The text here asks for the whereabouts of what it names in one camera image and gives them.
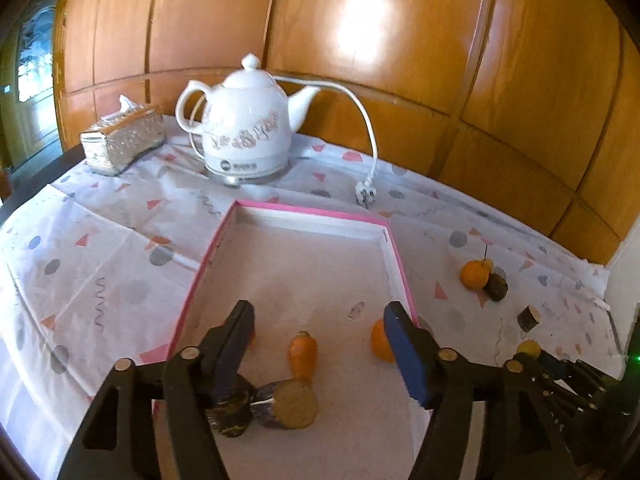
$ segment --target floral pattern on kettle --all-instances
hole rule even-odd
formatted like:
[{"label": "floral pattern on kettle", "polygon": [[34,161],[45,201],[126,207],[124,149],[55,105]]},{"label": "floral pattern on kettle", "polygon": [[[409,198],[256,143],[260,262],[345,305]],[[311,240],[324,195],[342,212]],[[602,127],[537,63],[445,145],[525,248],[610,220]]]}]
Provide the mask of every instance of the floral pattern on kettle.
[{"label": "floral pattern on kettle", "polygon": [[260,119],[254,124],[252,131],[240,130],[233,139],[228,136],[211,136],[213,147],[217,150],[231,144],[238,150],[253,148],[258,140],[269,140],[269,134],[278,129],[278,113],[271,111],[269,117]]}]

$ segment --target kettle lid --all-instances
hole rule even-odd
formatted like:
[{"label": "kettle lid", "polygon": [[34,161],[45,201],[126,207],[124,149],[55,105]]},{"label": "kettle lid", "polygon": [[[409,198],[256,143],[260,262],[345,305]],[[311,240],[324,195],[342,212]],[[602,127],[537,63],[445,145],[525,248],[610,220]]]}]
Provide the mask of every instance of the kettle lid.
[{"label": "kettle lid", "polygon": [[247,54],[242,58],[242,70],[231,73],[222,82],[224,88],[243,90],[247,88],[264,88],[275,85],[271,74],[260,70],[260,60],[254,54]]}]

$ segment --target wooden wall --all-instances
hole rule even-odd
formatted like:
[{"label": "wooden wall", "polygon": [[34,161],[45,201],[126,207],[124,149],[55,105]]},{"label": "wooden wall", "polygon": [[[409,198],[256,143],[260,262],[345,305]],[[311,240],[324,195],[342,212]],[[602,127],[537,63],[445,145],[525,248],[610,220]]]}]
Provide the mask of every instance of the wooden wall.
[{"label": "wooden wall", "polygon": [[[640,56],[604,0],[61,0],[63,142],[117,108],[165,113],[190,78],[253,52],[273,73],[345,81],[385,160],[606,263],[640,212]],[[302,132],[364,152],[341,94]]]}]

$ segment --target white power cord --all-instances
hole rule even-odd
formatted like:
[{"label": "white power cord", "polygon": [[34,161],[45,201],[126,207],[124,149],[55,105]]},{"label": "white power cord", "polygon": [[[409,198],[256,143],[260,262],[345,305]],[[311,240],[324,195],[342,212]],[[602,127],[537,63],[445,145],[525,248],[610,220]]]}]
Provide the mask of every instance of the white power cord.
[{"label": "white power cord", "polygon": [[[318,86],[321,88],[333,88],[335,90],[339,90],[347,94],[351,98],[351,100],[354,103],[356,103],[358,110],[360,110],[360,113],[364,118],[364,122],[367,127],[367,133],[369,133],[369,140],[371,142],[371,152],[373,155],[373,165],[369,170],[369,173],[367,173],[367,177],[364,179],[364,181],[356,184],[356,200],[358,201],[358,204],[368,209],[369,205],[373,203],[373,201],[376,199],[376,188],[373,187],[373,177],[376,174],[376,166],[378,165],[378,144],[376,143],[376,136],[373,133],[373,126],[371,126],[371,120],[369,119],[369,115],[367,114],[367,111],[365,110],[364,106],[362,105],[362,103],[360,102],[356,94],[354,94],[346,86],[343,86],[338,83],[334,83],[332,81],[315,81],[315,80],[296,79],[293,77],[284,77],[281,75],[274,75],[272,77],[276,81],[284,81],[287,83],[295,83],[300,85],[312,85],[312,86]],[[206,96],[204,94],[201,95],[198,101],[196,102],[195,106],[193,107],[193,110],[191,111],[191,115],[189,117],[190,126],[193,126],[196,113],[200,108],[200,106],[202,105],[202,102],[204,101],[205,97]],[[197,151],[196,146],[194,145],[194,142],[193,142],[193,136],[190,136],[190,141],[191,141],[191,147]]]}]

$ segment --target silver tissue box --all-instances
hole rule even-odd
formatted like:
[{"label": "silver tissue box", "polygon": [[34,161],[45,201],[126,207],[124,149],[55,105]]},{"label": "silver tissue box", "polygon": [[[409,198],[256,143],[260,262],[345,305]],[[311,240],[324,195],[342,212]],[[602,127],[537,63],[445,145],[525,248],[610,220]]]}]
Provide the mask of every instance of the silver tissue box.
[{"label": "silver tissue box", "polygon": [[148,150],[164,142],[162,115],[154,106],[137,106],[102,118],[80,134],[92,171],[116,176]]}]

